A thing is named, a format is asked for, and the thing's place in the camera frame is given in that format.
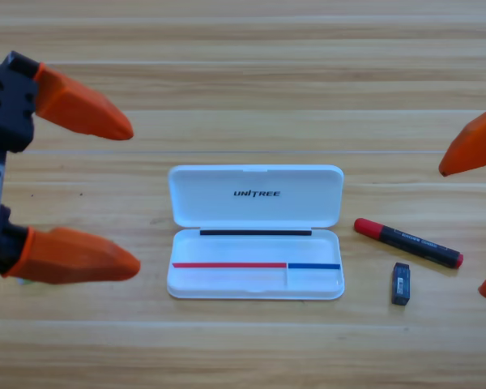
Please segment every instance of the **red line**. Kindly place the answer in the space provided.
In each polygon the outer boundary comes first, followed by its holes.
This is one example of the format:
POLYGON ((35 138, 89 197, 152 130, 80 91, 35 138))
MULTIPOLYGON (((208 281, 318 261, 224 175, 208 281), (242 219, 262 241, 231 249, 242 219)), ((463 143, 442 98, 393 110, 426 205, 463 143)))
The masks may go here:
POLYGON ((173 267, 203 267, 203 268, 286 268, 286 263, 270 262, 270 263, 252 263, 252 262, 232 262, 232 263, 220 263, 220 262, 176 262, 173 267))

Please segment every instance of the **black eraser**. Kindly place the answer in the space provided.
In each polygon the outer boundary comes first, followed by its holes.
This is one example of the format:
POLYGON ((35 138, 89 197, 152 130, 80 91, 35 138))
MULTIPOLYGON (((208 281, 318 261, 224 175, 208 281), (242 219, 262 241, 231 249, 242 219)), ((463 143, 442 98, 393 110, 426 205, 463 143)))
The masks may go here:
POLYGON ((405 263, 396 263, 392 272, 391 302, 405 306, 411 298, 411 271, 405 263))

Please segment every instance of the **red marker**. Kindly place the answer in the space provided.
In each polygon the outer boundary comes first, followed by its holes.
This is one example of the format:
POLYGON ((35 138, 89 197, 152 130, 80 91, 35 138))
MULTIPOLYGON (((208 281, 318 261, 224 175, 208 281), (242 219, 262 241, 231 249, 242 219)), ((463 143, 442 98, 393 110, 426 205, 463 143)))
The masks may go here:
POLYGON ((446 267, 457 269, 463 264, 463 255, 456 250, 439 246, 436 243, 425 241, 420 237, 403 233, 371 220, 356 219, 355 230, 366 237, 371 237, 389 246, 418 255, 446 267))

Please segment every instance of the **wood grain surface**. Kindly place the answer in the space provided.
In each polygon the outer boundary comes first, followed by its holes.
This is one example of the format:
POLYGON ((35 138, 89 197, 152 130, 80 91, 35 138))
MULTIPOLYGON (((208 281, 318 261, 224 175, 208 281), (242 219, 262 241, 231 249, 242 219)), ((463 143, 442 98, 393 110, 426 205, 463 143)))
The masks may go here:
POLYGON ((122 283, 0 278, 0 388, 486 388, 486 168, 437 171, 486 110, 486 0, 0 0, 0 60, 11 49, 135 128, 118 143, 36 119, 8 161, 12 221, 104 235, 143 266, 122 283), (167 173, 184 164, 338 165, 345 294, 171 298, 167 173), (363 237, 357 217, 464 264, 363 237), (390 304, 397 261, 405 308, 390 304))

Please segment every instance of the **open white case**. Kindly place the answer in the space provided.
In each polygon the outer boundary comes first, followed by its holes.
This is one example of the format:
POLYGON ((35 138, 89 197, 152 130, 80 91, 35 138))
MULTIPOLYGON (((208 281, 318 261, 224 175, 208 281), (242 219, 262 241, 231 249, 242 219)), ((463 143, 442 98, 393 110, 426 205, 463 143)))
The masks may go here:
POLYGON ((196 165, 169 172, 178 298, 331 300, 344 291, 332 165, 196 165))

